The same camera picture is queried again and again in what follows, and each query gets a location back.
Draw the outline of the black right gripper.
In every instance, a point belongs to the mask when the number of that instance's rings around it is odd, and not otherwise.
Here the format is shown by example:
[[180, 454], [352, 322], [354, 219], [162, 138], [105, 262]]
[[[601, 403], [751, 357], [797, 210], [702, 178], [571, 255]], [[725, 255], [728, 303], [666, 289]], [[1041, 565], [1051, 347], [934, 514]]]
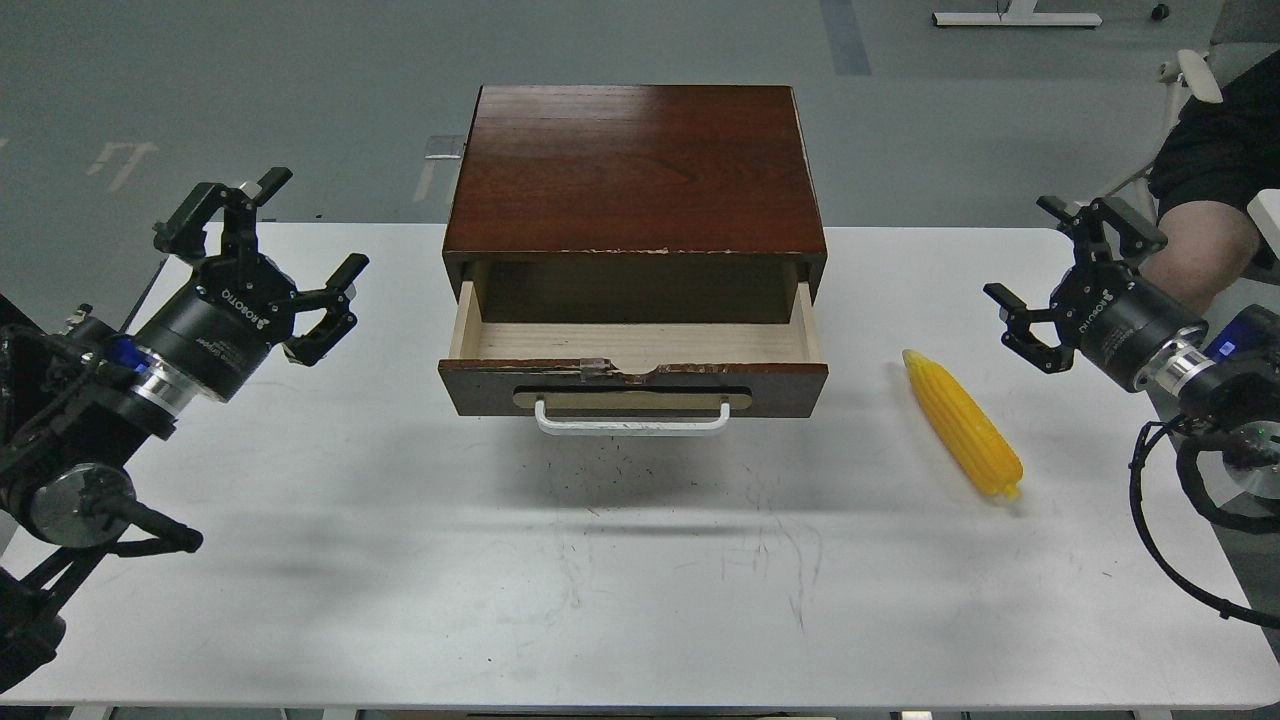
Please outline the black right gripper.
[[[1169, 245], [1153, 222], [1114, 197], [1073, 208], [1041, 195], [1036, 205], [1069, 237], [1075, 266], [1046, 309], [1029, 309], [1005, 284], [983, 286], [998, 305], [1005, 347], [1046, 374], [1070, 370], [1078, 350], [1117, 386], [1139, 392], [1153, 374], [1148, 365], [1167, 345], [1204, 338], [1206, 319], [1133, 270]], [[1036, 336], [1032, 327], [1041, 323], [1053, 324], [1060, 345]]]

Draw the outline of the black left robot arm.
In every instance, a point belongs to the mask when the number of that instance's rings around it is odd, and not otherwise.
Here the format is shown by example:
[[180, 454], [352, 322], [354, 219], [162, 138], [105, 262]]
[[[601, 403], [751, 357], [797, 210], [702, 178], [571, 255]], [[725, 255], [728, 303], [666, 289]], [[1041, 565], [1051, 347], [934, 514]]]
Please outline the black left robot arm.
[[312, 366], [355, 328], [367, 256], [301, 290], [260, 251], [259, 209], [289, 178], [274, 167], [238, 187], [196, 184], [154, 228], [189, 279], [137, 331], [83, 305], [46, 332], [3, 305], [3, 511], [52, 546], [24, 577], [3, 574], [4, 689], [55, 659], [61, 609], [105, 557], [201, 547], [198, 530], [137, 498], [125, 466], [145, 442], [170, 437], [198, 396], [229, 401], [275, 347]]

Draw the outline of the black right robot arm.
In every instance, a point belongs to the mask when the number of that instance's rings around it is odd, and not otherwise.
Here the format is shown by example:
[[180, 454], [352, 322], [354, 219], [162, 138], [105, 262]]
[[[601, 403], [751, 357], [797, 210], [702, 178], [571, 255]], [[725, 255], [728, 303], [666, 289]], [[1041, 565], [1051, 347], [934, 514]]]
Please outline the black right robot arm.
[[[1043, 373], [1066, 372], [1082, 354], [1130, 393], [1161, 388], [1185, 418], [1178, 475], [1197, 512], [1251, 534], [1277, 532], [1277, 318], [1263, 309], [1243, 334], [1201, 348], [1207, 324], [1139, 272], [1166, 236], [1129, 204], [1100, 197], [1071, 210], [1059, 197], [1039, 208], [1071, 241], [1074, 263], [1046, 309], [1028, 307], [1000, 283], [986, 293], [1006, 325], [1002, 342]], [[1220, 509], [1199, 455], [1217, 452], [1230, 478], [1267, 507], [1265, 516]]]

